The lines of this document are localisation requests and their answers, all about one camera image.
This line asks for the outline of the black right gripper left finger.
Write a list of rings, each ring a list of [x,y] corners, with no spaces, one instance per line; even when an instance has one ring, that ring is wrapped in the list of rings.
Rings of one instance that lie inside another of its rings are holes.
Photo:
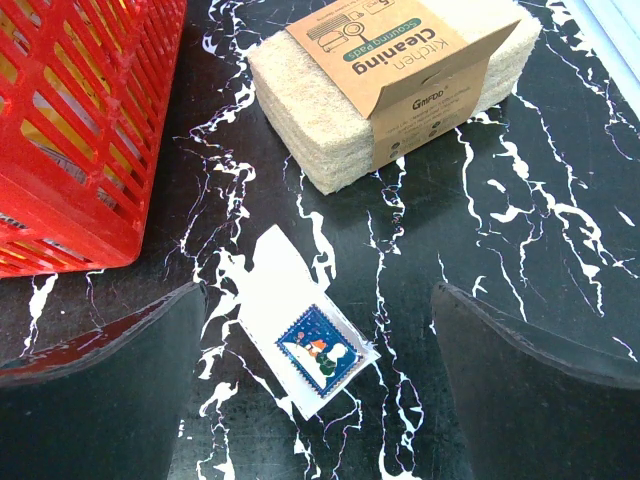
[[[2,478],[166,478],[207,303],[187,284],[3,364]]]

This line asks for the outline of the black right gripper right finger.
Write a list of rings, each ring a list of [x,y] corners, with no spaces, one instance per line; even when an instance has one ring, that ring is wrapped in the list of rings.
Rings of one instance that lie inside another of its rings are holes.
[[[444,282],[432,318],[477,479],[636,479],[639,365]]]

